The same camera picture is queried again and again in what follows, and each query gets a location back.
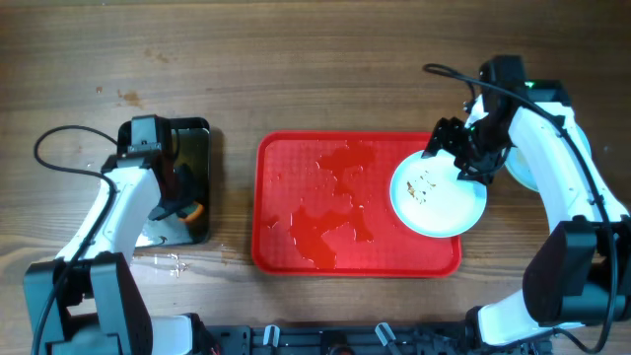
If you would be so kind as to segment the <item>orange green scrub sponge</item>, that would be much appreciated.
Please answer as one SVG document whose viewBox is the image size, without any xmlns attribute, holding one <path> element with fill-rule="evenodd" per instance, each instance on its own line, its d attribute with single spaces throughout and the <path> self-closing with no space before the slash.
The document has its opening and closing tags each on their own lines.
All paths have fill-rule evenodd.
<svg viewBox="0 0 631 355">
<path fill-rule="evenodd" d="M 199 202 L 194 201 L 192 204 L 184 207 L 182 210 L 176 212 L 176 215 L 180 222 L 190 224 L 199 219 L 205 212 L 205 208 Z"/>
</svg>

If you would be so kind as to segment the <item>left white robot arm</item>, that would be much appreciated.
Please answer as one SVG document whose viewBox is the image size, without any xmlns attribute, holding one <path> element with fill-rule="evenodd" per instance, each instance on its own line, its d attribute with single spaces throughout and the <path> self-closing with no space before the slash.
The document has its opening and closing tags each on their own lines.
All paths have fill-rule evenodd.
<svg viewBox="0 0 631 355">
<path fill-rule="evenodd" d="M 179 165 L 182 130 L 201 117 L 136 116 L 95 174 L 101 189 L 77 234 L 48 262 L 32 264 L 24 293 L 34 354 L 209 354 L 215 344 L 196 314 L 149 315 L 129 269 L 149 221 L 200 216 L 206 183 Z"/>
</svg>

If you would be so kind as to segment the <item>light blue plate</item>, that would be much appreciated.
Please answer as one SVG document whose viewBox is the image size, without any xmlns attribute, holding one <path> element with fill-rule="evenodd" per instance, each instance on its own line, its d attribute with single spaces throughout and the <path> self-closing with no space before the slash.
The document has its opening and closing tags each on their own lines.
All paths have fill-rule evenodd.
<svg viewBox="0 0 631 355">
<path fill-rule="evenodd" d="M 539 127 L 538 125 L 528 127 L 529 130 L 536 133 L 536 137 L 543 136 L 556 136 L 558 140 L 563 140 L 563 137 L 554 128 L 550 128 L 546 125 Z M 580 126 L 576 126 L 576 132 L 580 137 L 580 141 L 576 142 L 576 147 L 584 149 L 589 157 L 592 156 L 592 150 L 590 142 L 586 133 Z M 550 175 L 545 176 L 546 180 L 555 180 L 560 182 L 560 178 L 567 178 L 570 174 L 580 175 L 581 168 L 575 167 L 576 159 L 571 158 L 569 162 L 561 163 L 559 167 L 552 168 Z M 518 148 L 513 148 L 508 155 L 505 166 L 512 175 L 512 177 L 524 187 L 538 192 L 538 186 L 536 185 L 536 178 L 527 164 L 526 157 Z"/>
<path fill-rule="evenodd" d="M 487 187 L 462 180 L 455 157 L 443 150 L 425 158 L 421 151 L 394 170 L 389 198 L 398 219 L 413 232 L 430 238 L 458 236 L 481 218 Z"/>
</svg>

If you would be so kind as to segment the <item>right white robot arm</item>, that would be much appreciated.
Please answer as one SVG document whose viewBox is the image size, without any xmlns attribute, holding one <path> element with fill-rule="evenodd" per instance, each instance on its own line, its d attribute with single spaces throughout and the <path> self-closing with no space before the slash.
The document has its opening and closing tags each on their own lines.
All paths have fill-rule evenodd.
<svg viewBox="0 0 631 355">
<path fill-rule="evenodd" d="M 526 159 L 550 234 L 515 294 L 468 311 L 459 345 L 493 353 L 596 325 L 605 342 L 630 318 L 630 215 L 582 144 L 571 102 L 556 80 L 530 80 L 516 55 L 467 78 L 467 120 L 443 118 L 426 157 L 448 152 L 458 178 L 489 184 L 511 149 Z"/>
</svg>

